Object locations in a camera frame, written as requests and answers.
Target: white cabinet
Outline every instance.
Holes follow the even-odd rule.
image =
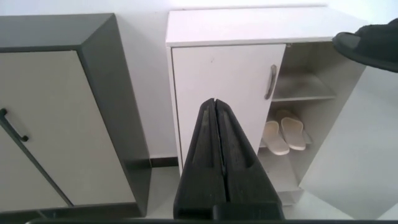
[[[183,163],[199,107],[210,98],[230,105],[252,147],[259,149],[284,50],[284,44],[173,49]]]
[[[0,212],[67,204],[0,127]]]
[[[366,69],[372,74],[366,73],[367,82],[357,85],[366,66],[343,57],[331,43],[337,33],[355,32],[367,24],[327,7],[170,12],[166,45],[180,171],[199,106],[217,98],[231,106],[284,205],[296,203],[303,190],[354,218],[377,218],[395,205],[398,197],[391,192],[398,185],[388,178],[398,166],[384,157],[395,158],[396,153],[380,144],[385,138],[364,127],[372,124],[370,119],[378,121],[377,127],[396,120],[373,118],[389,113],[382,109],[359,115],[363,110],[359,105],[366,105],[361,100],[376,99],[367,91],[392,99],[388,94],[394,85],[385,83],[393,78]],[[264,93],[272,64],[278,69],[270,101],[264,100]],[[382,86],[389,87],[384,91]],[[395,105],[374,105],[396,110]],[[306,150],[276,156],[261,144],[264,123],[279,108],[293,111],[303,122]],[[354,133],[357,128],[348,123],[363,130]],[[395,133],[389,128],[386,137]],[[364,149],[354,146],[358,141]],[[373,151],[379,146],[385,154]],[[380,161],[387,164],[377,165]],[[378,172],[389,177],[384,180]]]

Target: cabinet door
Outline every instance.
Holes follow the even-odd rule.
[[[66,203],[0,126],[0,212]]]
[[[200,105],[209,98],[229,104],[257,153],[272,96],[271,66],[276,80],[285,45],[182,47],[172,50],[182,161]]]
[[[75,51],[0,54],[0,74],[0,106],[74,205],[135,202]]]

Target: black object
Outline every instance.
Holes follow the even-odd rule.
[[[283,220],[282,204],[231,108],[199,110],[174,201],[174,219]]]
[[[355,34],[340,32],[333,46],[343,56],[375,68],[398,72],[398,19],[386,25],[370,25]]]
[[[8,132],[11,133],[15,138],[22,142],[27,142],[29,138],[27,136],[20,136],[17,131],[12,127],[6,118],[7,110],[5,108],[0,110],[0,125]]]

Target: floor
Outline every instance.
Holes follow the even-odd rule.
[[[173,202],[179,180],[178,167],[153,168],[145,218],[173,219]],[[353,219],[308,192],[296,205],[283,207],[283,211],[286,219]]]

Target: shoe cabinet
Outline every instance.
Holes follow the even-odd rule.
[[[306,175],[319,168],[312,166],[314,158],[366,68],[337,53],[331,38],[364,25],[327,7],[170,12],[166,45],[180,171],[200,105],[221,99],[234,111],[283,204],[297,202],[302,186],[312,184]],[[276,156],[264,147],[267,117],[280,108],[303,122],[306,150]]]

